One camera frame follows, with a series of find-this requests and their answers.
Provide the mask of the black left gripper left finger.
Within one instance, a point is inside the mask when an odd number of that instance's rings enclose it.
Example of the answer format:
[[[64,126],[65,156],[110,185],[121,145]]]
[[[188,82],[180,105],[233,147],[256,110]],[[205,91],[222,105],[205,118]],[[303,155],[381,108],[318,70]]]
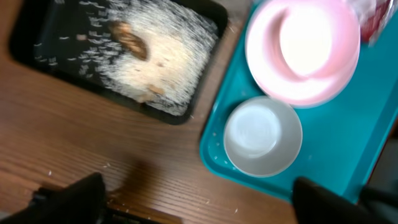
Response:
[[[1,224],[96,223],[104,207],[103,176],[95,172],[61,190],[41,187],[28,206]]]

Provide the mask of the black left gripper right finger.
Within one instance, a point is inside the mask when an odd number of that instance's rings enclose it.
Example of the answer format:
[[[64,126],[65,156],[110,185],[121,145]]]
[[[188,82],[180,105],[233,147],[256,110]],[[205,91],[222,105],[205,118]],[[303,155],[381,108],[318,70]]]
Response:
[[[365,185],[359,195],[363,208],[312,182],[299,177],[292,191],[292,205],[299,223],[372,224],[390,221],[377,214],[370,202],[381,202],[397,208],[397,195]]]

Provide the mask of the grey bowl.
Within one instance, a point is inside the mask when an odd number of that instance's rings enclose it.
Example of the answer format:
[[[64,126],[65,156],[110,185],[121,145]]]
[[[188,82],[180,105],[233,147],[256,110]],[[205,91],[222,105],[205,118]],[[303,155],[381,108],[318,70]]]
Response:
[[[224,127],[224,151],[244,174],[271,177],[288,168],[300,152],[301,121],[288,104],[257,96],[242,102]]]

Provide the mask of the rice and food waste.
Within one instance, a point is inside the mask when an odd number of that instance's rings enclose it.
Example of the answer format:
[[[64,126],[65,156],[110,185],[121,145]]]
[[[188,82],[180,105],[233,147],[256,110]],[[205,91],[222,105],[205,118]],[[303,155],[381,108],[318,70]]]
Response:
[[[55,1],[34,57],[181,116],[217,41],[213,20],[175,1]]]

